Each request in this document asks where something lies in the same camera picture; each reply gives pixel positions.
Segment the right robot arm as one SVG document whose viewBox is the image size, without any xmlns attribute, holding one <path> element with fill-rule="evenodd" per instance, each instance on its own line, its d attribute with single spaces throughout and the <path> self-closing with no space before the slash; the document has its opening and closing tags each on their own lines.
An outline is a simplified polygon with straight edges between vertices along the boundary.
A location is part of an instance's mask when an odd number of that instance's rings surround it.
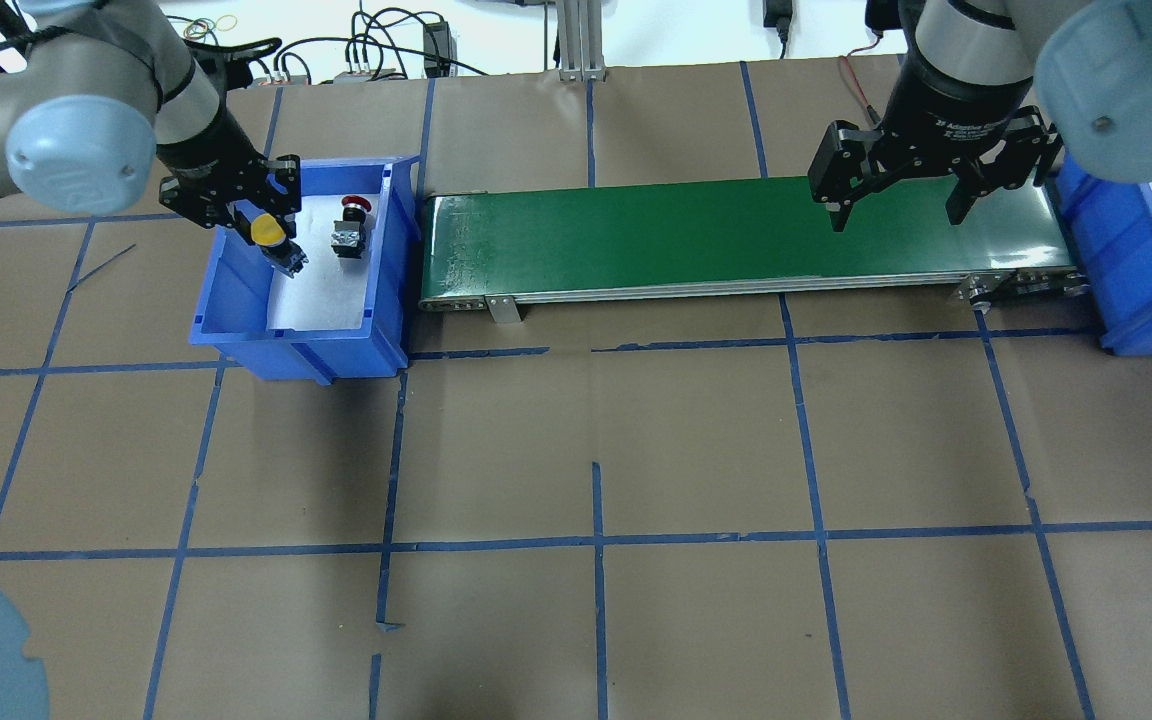
<svg viewBox="0 0 1152 720">
<path fill-rule="evenodd" d="M 836 120 L 806 173 L 835 232 L 869 195 L 952 176 L 975 202 L 1043 184 L 1066 154 L 1098 179 L 1152 182 L 1152 1 L 870 1 L 905 36 L 890 100 L 863 129 Z"/>
</svg>

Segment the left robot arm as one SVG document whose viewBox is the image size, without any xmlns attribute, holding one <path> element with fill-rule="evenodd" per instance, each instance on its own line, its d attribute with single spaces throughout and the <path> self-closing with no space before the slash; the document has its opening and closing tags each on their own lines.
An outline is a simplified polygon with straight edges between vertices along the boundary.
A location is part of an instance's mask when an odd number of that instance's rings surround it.
<svg viewBox="0 0 1152 720">
<path fill-rule="evenodd" d="M 166 168 L 168 206 L 223 223 L 233 206 L 285 215 L 293 159 L 270 159 L 233 118 L 169 18 L 152 1 L 28 1 L 37 20 L 26 68 L 0 74 L 0 197 L 24 194 L 91 217 L 74 270 L 88 268 L 99 219 L 145 195 Z M 219 366 L 156 374 L 52 376 L 69 314 L 61 300 L 0 487 L 0 539 L 29 484 L 33 439 L 52 462 L 58 500 L 44 520 L 129 520 L 113 488 L 160 469 L 179 498 L 175 537 L 192 523 L 196 484 L 185 442 L 204 441 Z M 147 558 L 0 559 L 0 719 L 141 719 L 151 714 L 161 629 L 177 584 L 173 550 Z"/>
</svg>

